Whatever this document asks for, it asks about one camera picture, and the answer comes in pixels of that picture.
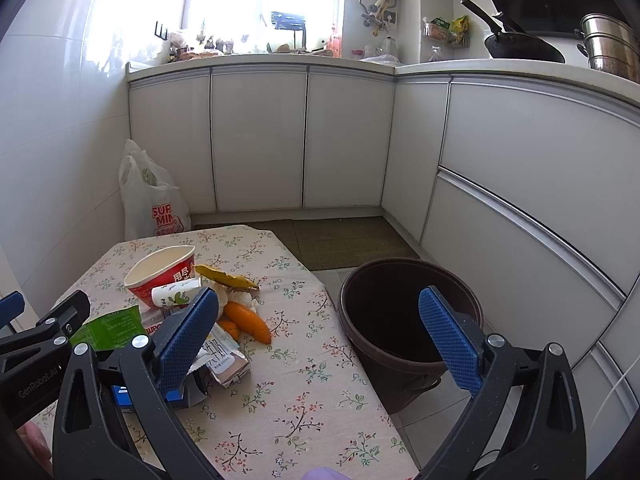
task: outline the pan handle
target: pan handle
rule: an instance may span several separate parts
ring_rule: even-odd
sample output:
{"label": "pan handle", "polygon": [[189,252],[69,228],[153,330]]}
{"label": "pan handle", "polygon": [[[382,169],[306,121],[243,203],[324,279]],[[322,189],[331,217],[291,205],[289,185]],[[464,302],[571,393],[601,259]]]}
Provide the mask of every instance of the pan handle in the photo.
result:
{"label": "pan handle", "polygon": [[524,30],[520,25],[518,25],[516,22],[514,22],[504,12],[498,12],[498,14],[496,14],[494,16],[494,18],[496,20],[499,20],[500,22],[502,22],[502,24],[504,25],[505,30],[506,30],[507,27],[509,27],[513,32],[521,32],[523,34],[527,33],[526,30]]}
{"label": "pan handle", "polygon": [[496,40],[500,39],[500,36],[502,35],[502,29],[500,28],[500,25],[495,23],[495,20],[492,20],[491,17],[486,12],[484,12],[484,10],[478,7],[471,0],[462,0],[460,4],[464,5],[467,9],[469,9],[472,13],[474,13],[478,18],[480,18],[487,25],[489,25],[491,32],[495,34]]}

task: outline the stainless steel pot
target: stainless steel pot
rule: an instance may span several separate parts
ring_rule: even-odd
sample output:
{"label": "stainless steel pot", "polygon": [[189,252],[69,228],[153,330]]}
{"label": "stainless steel pot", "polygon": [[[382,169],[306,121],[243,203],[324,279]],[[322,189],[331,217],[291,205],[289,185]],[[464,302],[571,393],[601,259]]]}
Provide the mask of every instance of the stainless steel pot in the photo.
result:
{"label": "stainless steel pot", "polygon": [[626,23],[606,14],[587,14],[580,22],[585,39],[591,34],[605,34],[638,46],[638,39]]}
{"label": "stainless steel pot", "polygon": [[640,83],[640,45],[631,28],[604,14],[587,14],[576,34],[584,41],[578,49],[589,66]]}

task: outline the human hand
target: human hand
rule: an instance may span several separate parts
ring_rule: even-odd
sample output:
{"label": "human hand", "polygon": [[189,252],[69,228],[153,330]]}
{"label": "human hand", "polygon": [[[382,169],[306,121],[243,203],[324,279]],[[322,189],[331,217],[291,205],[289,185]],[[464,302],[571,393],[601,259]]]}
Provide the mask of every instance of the human hand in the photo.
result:
{"label": "human hand", "polygon": [[51,451],[47,446],[47,441],[44,439],[44,435],[33,422],[29,421],[16,431],[24,447],[27,448],[29,453],[36,459],[36,462],[40,464],[47,473],[53,476],[53,468],[51,465]]}
{"label": "human hand", "polygon": [[328,467],[318,467],[307,471],[300,480],[350,480],[345,475]]}

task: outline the blue gripper pad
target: blue gripper pad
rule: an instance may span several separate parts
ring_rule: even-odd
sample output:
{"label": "blue gripper pad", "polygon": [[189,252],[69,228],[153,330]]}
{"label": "blue gripper pad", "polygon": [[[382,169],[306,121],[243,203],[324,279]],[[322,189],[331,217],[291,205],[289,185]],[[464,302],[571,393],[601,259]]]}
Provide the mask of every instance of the blue gripper pad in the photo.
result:
{"label": "blue gripper pad", "polygon": [[478,352],[460,330],[451,315],[452,308],[435,286],[420,293],[418,312],[456,384],[472,395],[478,393],[482,386]]}
{"label": "blue gripper pad", "polygon": [[160,339],[164,334],[161,329],[167,324],[169,328],[182,317],[182,322],[173,335],[164,344],[156,361],[156,386],[165,396],[177,390],[200,351],[207,335],[218,318],[218,297],[210,288],[201,290],[190,306],[169,316],[158,328]]}
{"label": "blue gripper pad", "polygon": [[24,312],[24,298],[20,292],[12,292],[0,300],[0,327],[12,322]]}

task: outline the red paper cup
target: red paper cup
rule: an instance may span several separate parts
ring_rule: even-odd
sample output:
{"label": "red paper cup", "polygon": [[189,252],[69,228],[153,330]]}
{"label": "red paper cup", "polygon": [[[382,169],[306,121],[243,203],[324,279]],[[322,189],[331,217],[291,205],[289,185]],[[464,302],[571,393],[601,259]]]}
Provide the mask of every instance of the red paper cup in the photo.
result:
{"label": "red paper cup", "polygon": [[194,250],[192,245],[178,245],[145,256],[129,271],[124,286],[147,306],[157,308],[151,300],[152,288],[195,277]]}

